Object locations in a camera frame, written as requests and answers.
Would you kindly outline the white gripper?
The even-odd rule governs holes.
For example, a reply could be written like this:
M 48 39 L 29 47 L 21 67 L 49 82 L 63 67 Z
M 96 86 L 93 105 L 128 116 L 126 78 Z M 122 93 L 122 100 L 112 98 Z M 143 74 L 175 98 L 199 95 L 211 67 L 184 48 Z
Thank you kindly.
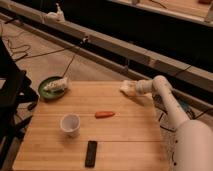
M 145 80 L 139 80 L 139 81 L 129 81 L 125 80 L 125 87 L 135 87 L 136 91 L 128 91 L 127 96 L 128 97 L 136 97 L 138 94 L 145 94 L 148 86 L 146 84 Z

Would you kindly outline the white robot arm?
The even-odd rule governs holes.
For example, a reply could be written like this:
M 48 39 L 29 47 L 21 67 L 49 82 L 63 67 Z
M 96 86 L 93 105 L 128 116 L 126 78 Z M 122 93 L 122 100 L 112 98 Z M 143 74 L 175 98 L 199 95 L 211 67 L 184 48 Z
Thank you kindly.
M 162 99 L 175 132 L 173 171 L 213 171 L 213 130 L 190 119 L 172 93 L 172 85 L 162 75 L 151 80 L 125 80 L 120 91 L 127 96 L 156 93 Z

